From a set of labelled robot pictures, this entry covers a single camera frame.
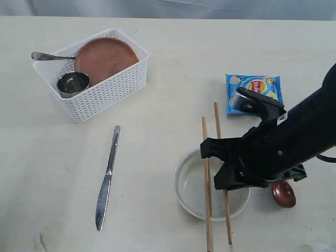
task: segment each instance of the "copper plate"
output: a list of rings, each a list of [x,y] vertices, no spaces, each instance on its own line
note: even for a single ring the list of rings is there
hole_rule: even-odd
[[[135,52],[125,42],[115,38],[97,38],[79,50],[75,71],[86,73],[92,87],[137,62]]]
[[[273,196],[283,207],[291,208],[296,204],[293,188],[287,181],[280,181],[273,185]]]

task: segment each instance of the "blue package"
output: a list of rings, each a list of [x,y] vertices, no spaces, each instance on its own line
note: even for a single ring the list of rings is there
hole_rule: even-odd
[[[231,108],[229,102],[238,87],[243,87],[261,93],[284,103],[281,94],[280,76],[268,77],[262,75],[226,75],[227,106],[228,114],[249,114]]]

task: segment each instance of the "wooden chopstick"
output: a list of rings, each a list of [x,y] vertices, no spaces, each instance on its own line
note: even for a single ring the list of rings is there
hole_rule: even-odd
[[[206,130],[205,117],[202,117],[203,140],[207,139],[208,133]],[[206,220],[206,249],[207,252],[213,251],[213,237],[211,227],[211,184],[210,184],[210,169],[209,159],[204,160],[204,179],[205,179],[205,220]]]
[[[221,133],[221,122],[219,120],[219,112],[218,112],[218,103],[214,103],[215,107],[215,118],[216,118],[216,130],[217,130],[217,138],[222,138]],[[223,190],[224,194],[224,204],[225,204],[225,218],[226,218],[226,228],[227,228],[227,239],[229,245],[232,245],[232,234],[231,234],[231,220],[230,220],[230,205],[229,205],[229,195],[227,190]]]

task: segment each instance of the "white backdrop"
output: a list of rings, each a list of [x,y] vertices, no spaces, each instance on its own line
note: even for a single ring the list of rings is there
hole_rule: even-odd
[[[336,20],[336,0],[0,0],[0,15]]]

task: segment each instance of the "knife blade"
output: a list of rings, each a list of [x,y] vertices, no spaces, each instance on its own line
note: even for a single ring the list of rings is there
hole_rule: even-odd
[[[116,155],[117,146],[118,146],[119,134],[120,134],[120,126],[117,125],[115,126],[115,129],[114,129],[109,162],[107,165],[103,183],[101,184],[101,187],[100,187],[100,192],[99,192],[98,201],[97,201],[96,227],[98,231],[102,230],[104,220],[105,220],[107,203],[109,200],[110,187],[111,187],[111,182],[112,182],[113,165],[114,165],[114,160],[116,158],[115,155]]]

